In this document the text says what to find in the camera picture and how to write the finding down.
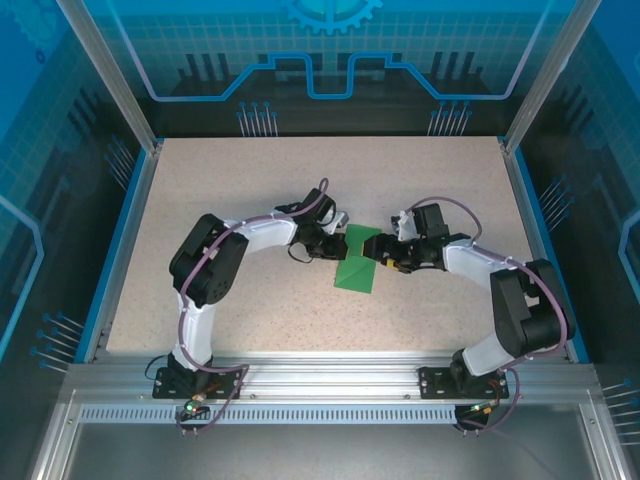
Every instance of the gray floor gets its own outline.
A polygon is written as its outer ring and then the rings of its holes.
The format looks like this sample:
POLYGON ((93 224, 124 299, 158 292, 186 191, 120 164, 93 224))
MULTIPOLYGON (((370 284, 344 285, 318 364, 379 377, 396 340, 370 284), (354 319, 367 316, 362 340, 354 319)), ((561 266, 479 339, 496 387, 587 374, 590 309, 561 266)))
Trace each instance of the gray floor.
MULTIPOLYGON (((520 407, 501 430, 558 478, 595 478, 573 410, 520 407)), ((182 438, 158 425, 86 425, 68 480, 553 478, 513 441, 450 426, 222 426, 182 438)))

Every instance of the aluminum frame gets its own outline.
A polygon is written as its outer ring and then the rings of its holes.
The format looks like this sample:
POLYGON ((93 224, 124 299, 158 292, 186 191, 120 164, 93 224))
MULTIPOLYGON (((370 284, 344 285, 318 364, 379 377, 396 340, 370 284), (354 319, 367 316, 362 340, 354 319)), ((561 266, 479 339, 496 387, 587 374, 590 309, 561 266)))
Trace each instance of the aluminum frame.
MULTIPOLYGON (((144 114, 120 72, 93 19, 81 2, 58 0, 72 28, 96 66, 126 121, 143 148, 155 151, 156 139, 144 114)), ((531 204, 527 198, 514 152, 542 106, 555 80, 582 33, 588 26, 600 0, 578 2, 545 61, 534 85, 518 111, 506 136, 505 163, 525 230, 534 255, 544 256, 531 204)), ((142 217, 151 186, 153 168, 143 172, 136 188, 131 222, 127 222, 122 247, 114 271, 126 271, 126 264, 142 217)), ((97 335, 108 334, 113 309, 124 278, 110 278, 105 306, 101 308, 97 335)), ((418 366, 445 366, 453 352, 425 353, 337 353, 319 354, 226 354, 216 357, 218 364, 249 363, 238 405, 447 405, 447 401, 422 401, 419 398, 418 366)), ((575 361, 575 349, 568 348, 575 361)), ((54 410, 32 478, 63 478, 78 432, 79 419, 87 405, 134 405, 157 407, 181 402, 150 398, 151 385, 142 376, 146 360, 99 356, 97 363, 72 365, 54 410)), ((522 378, 523 404, 578 404, 591 445, 594 463, 601 478, 632 478, 622 447, 604 403, 602 390, 591 365, 571 364, 562 358, 537 360, 518 367, 522 378)))
POLYGON ((140 146, 154 153, 158 140, 87 7, 82 0, 56 1, 140 146))
POLYGON ((582 34, 591 23, 601 0, 577 0, 560 34, 553 43, 533 85, 518 109, 509 131, 505 135, 505 145, 510 154, 515 153, 525 133, 533 123, 544 104, 551 88, 564 70, 569 57, 575 50, 582 34))
MULTIPOLYGON (((216 363, 247 362, 251 365, 246 386, 231 409, 264 411, 277 407, 295 412, 301 406, 307 409, 333 406, 342 410, 384 407, 395 412, 475 403, 473 400, 420 399, 416 367, 446 365, 449 358, 445 352, 438 355, 345 353, 340 356, 335 353, 256 353, 242 357, 220 355, 216 356, 216 363)), ((85 408, 128 408, 144 412, 181 405, 182 401, 151 398, 153 383, 143 376, 146 365, 147 359, 114 357, 94 364, 70 366, 32 478, 63 478, 85 408)), ((592 365, 549 358, 522 364, 518 371, 522 405, 579 405, 585 422, 585 441, 591 445, 601 478, 633 478, 617 442, 592 365)), ((168 423, 162 416, 148 414, 145 417, 131 423, 168 423)), ((93 418, 91 423, 100 423, 100 419, 93 418)), ((105 417, 104 423, 114 422, 105 417)), ((416 421, 410 423, 428 422, 418 421, 416 417, 416 421)))

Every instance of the enclosure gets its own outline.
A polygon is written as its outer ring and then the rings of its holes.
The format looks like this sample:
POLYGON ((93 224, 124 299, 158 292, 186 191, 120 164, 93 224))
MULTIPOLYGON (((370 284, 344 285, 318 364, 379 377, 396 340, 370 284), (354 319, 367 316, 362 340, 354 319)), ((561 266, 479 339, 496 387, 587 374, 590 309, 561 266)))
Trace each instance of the enclosure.
POLYGON ((640 5, 0 13, 3 478, 636 478, 640 5), (178 333, 169 264, 198 218, 269 213, 323 177, 347 235, 447 196, 480 245, 558 272, 576 333, 507 374, 498 430, 454 429, 479 399, 427 398, 417 372, 494 330, 486 289, 286 248, 244 259, 216 307, 214 364, 249 365, 219 425, 192 438, 224 404, 207 402, 183 438, 184 399, 154 398, 167 360, 149 362, 178 333))

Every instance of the cable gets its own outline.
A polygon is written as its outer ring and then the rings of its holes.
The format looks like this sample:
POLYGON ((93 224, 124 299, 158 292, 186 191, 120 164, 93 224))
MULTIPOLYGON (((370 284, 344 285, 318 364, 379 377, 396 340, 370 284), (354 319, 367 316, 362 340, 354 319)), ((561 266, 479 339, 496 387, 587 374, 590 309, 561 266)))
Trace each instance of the cable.
POLYGON ((151 361, 149 363, 147 363, 147 368, 144 369, 144 376, 147 377, 149 380, 155 380, 155 378, 151 378, 149 375, 147 375, 149 373, 149 369, 151 368, 151 365, 156 363, 162 357, 166 357, 166 356, 167 355, 164 354, 164 355, 158 355, 157 357, 152 358, 151 361))
MULTIPOLYGON (((213 427, 216 423, 218 423, 218 420, 222 418, 222 415, 224 415, 224 412, 229 407, 229 404, 231 404, 231 400, 233 400, 233 397, 235 397, 236 394, 238 393, 238 390, 240 390, 240 386, 244 382, 244 377, 247 375, 248 372, 249 372, 248 367, 242 370, 242 375, 240 375, 240 378, 238 379, 238 383, 233 387, 233 390, 231 390, 231 393, 229 394, 229 397, 225 400, 224 405, 222 405, 222 408, 218 410, 218 413, 216 413, 215 417, 213 417, 213 419, 206 425, 200 428, 196 428, 194 426, 192 430, 194 434, 196 434, 196 432, 205 432, 209 430, 211 427, 213 427)), ((180 420, 182 418, 182 415, 184 415, 184 412, 185 412, 184 410, 181 410, 176 415, 176 426, 180 428, 183 432, 186 432, 186 431, 189 431, 189 429, 185 427, 185 425, 180 420)))
POLYGON ((478 227, 478 231, 476 232, 476 234, 473 236, 473 238, 471 239, 472 242, 475 242, 476 240, 478 240, 480 238, 480 236, 482 235, 482 223, 480 223, 480 219, 478 218, 478 216, 473 213, 473 211, 467 207, 464 203, 454 199, 454 198, 449 198, 449 197, 442 197, 439 195, 435 195, 433 197, 425 197, 422 200, 418 200, 416 203, 414 203, 413 205, 411 205, 408 209, 407 212, 410 212, 411 210, 413 210, 414 208, 418 208, 419 206, 421 206, 424 203, 427 202, 432 202, 434 200, 441 200, 443 202, 449 202, 449 203, 453 203, 454 205, 460 207, 461 209, 463 209, 465 212, 467 212, 469 214, 469 216, 473 219, 473 221, 476 224, 476 227, 478 227))
MULTIPOLYGON (((198 273, 200 272, 200 270, 202 269, 204 264, 210 259, 211 255, 218 249, 220 244, 222 244, 222 242, 229 235, 231 235, 233 232, 235 232, 239 228, 244 227, 245 225, 250 225, 250 224, 255 223, 255 222, 261 222, 261 221, 264 221, 264 220, 272 220, 272 219, 275 220, 275 219, 281 219, 281 218, 292 218, 292 217, 297 217, 297 216, 300 216, 300 215, 304 215, 305 213, 307 213, 307 212, 311 211, 312 209, 314 209, 316 207, 316 205, 318 205, 320 203, 320 201, 325 196, 325 193, 326 193, 328 188, 329 188, 329 179, 325 177, 322 180, 320 180, 320 184, 318 185, 318 189, 320 190, 320 195, 318 195, 318 198, 316 198, 313 202, 311 202, 305 208, 303 208, 301 210, 294 210, 291 213, 258 215, 256 217, 248 218, 247 220, 244 220, 242 222, 236 223, 235 225, 232 225, 232 226, 228 227, 224 232, 222 232, 213 241, 211 246, 205 251, 205 253, 202 255, 200 260, 198 260, 198 263, 196 263, 196 266, 193 267, 193 270, 191 271, 191 273, 189 273, 189 275, 185 279, 184 283, 182 284, 182 288, 180 289, 180 298, 182 300, 183 308, 182 308, 182 310, 180 312, 180 320, 178 321, 178 344, 180 345, 180 350, 182 351, 182 354, 184 355, 184 358, 191 365, 193 365, 196 369, 202 370, 204 372, 209 372, 209 373, 233 373, 233 372, 237 372, 237 371, 242 371, 243 372, 243 374, 240 377, 240 380, 238 381, 238 384, 236 385, 236 387, 232 391, 231 395, 229 396, 229 399, 227 400, 227 403, 225 403, 225 405, 223 406, 223 409, 221 409, 221 412, 223 412, 224 409, 226 409, 226 407, 228 406, 228 403, 231 402, 231 399, 235 395, 235 392, 237 392, 240 389, 240 386, 242 385, 242 380, 244 379, 244 376, 246 375, 247 371, 249 370, 249 365, 243 364, 243 365, 238 365, 236 367, 212 368, 212 367, 207 367, 205 365, 199 364, 191 356, 191 354, 187 351, 187 348, 185 346, 184 331, 183 331, 184 330, 184 322, 185 322, 185 319, 186 319, 186 316, 187 316, 187 311, 188 311, 187 305, 189 305, 189 298, 187 296, 187 290, 189 289, 189 286, 191 285, 191 282, 193 282, 193 279, 196 277, 196 275, 198 275, 198 273)), ((216 417, 214 417, 214 419, 210 423, 208 423, 204 427, 201 427, 199 429, 199 431, 204 431, 204 430, 207 430, 208 428, 212 427, 215 424, 215 422, 217 422, 217 420, 219 418, 220 418, 220 412, 219 412, 219 415, 216 415, 216 417)), ((177 425, 179 427, 181 427, 181 424, 180 424, 180 421, 179 421, 179 417, 176 417, 176 423, 177 423, 177 425)))
POLYGON ((304 263, 306 265, 308 265, 311 262, 313 262, 313 258, 310 258, 309 260, 304 261, 301 258, 296 257, 293 253, 291 253, 291 247, 293 247, 294 245, 295 245, 295 243, 292 243, 291 245, 289 245, 289 248, 287 248, 287 254, 289 255, 289 257, 291 257, 296 262, 304 263))
MULTIPOLYGON (((520 262, 515 261, 513 258, 511 257, 505 257, 504 255, 500 255, 498 253, 492 252, 490 250, 487 250, 483 247, 480 247, 479 245, 476 244, 476 241, 480 238, 480 236, 482 235, 482 223, 480 222, 480 219, 478 218, 478 216, 473 212, 473 210, 471 210, 469 207, 467 207, 464 203, 455 200, 453 198, 449 198, 449 197, 443 197, 443 196, 432 196, 432 197, 426 197, 423 198, 422 200, 419 200, 418 202, 414 203, 413 205, 411 205, 411 207, 409 207, 408 211, 413 210, 414 208, 418 208, 419 206, 421 206, 424 203, 427 202, 431 202, 434 200, 441 200, 441 201, 445 201, 445 202, 449 202, 452 203, 458 207, 460 207, 461 209, 463 209, 465 212, 467 212, 469 214, 469 216, 473 219, 473 221, 475 222, 476 226, 478 227, 478 231, 476 232, 476 234, 474 235, 474 237, 471 239, 472 242, 472 248, 477 251, 478 253, 481 253, 485 256, 488 256, 490 258, 493 258, 494 260, 498 260, 499 262, 503 262, 503 263, 508 263, 509 265, 516 267, 518 270, 524 272, 531 280, 533 280, 533 283, 535 283, 538 288, 540 288, 540 290, 542 290, 542 292, 544 293, 544 295, 547 297, 547 299, 549 300, 549 303, 551 304, 551 308, 553 308, 554 313, 556 314, 556 317, 558 318, 558 323, 560 324, 560 340, 558 341, 558 343, 556 344, 555 347, 549 349, 549 350, 545 350, 543 352, 537 352, 532 355, 533 357, 542 357, 542 356, 547 356, 547 355, 551 355, 555 352, 558 352, 560 350, 562 350, 565 345, 567 344, 567 319, 564 315, 564 312, 562 311, 562 307, 560 306, 560 302, 558 302, 558 299, 556 299, 556 297, 553 295, 553 292, 551 292, 551 289, 542 281, 542 279, 540 277, 538 277, 538 275, 536 275, 533 271, 531 271, 529 268, 527 268, 525 265, 521 264, 520 262)), ((507 367, 512 367, 514 365, 517 365, 521 362, 524 361, 524 358, 517 358, 514 361, 504 365, 502 367, 502 369, 506 369, 507 367)))
POLYGON ((488 427, 483 426, 481 430, 482 432, 491 432, 496 428, 498 428, 500 425, 502 425, 504 422, 506 422, 507 419, 513 414, 513 411, 516 409, 518 400, 520 400, 520 376, 518 375, 518 372, 516 372, 513 368, 506 368, 505 370, 507 372, 511 372, 514 378, 514 383, 516 385, 516 391, 513 394, 513 402, 511 402, 511 405, 509 405, 509 408, 507 408, 507 411, 504 413, 502 417, 500 417, 500 419, 497 422, 493 423, 488 427))
MULTIPOLYGON (((475 422, 473 420, 463 420, 464 423, 467 423, 469 425, 473 425, 475 427, 479 427, 478 430, 476 430, 477 432, 483 432, 485 429, 482 428, 483 425, 481 423, 475 422)), ((460 431, 464 431, 464 427, 458 428, 458 430, 460 431)), ((526 452, 531 459, 536 462, 540 468, 542 468, 545 472, 547 472, 551 478, 554 478, 556 480, 560 480, 560 476, 558 474, 556 474, 553 469, 547 465, 544 460, 542 460, 533 450, 531 450, 529 447, 527 447, 524 443, 522 443, 520 440, 518 440, 517 438, 508 435, 504 432, 501 432, 500 430, 493 430, 493 433, 495 435, 498 435, 501 438, 504 438, 505 440, 508 440, 510 443, 513 443, 515 445, 517 445, 520 449, 522 449, 524 452, 526 452)))

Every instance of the gear graphic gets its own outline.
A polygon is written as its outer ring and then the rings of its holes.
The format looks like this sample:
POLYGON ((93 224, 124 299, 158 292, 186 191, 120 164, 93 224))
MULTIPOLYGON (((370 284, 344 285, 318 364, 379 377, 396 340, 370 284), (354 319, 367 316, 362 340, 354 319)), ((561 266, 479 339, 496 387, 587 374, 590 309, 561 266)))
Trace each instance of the gear graphic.
POLYGON ((286 0, 284 8, 289 20, 298 20, 301 28, 311 27, 315 34, 336 30, 347 33, 349 27, 360 28, 362 19, 373 18, 373 9, 382 7, 382 0, 286 0))
POLYGON ((4 9, 13 13, 29 41, 43 49, 53 40, 58 26, 58 9, 54 0, 4 0, 4 9))

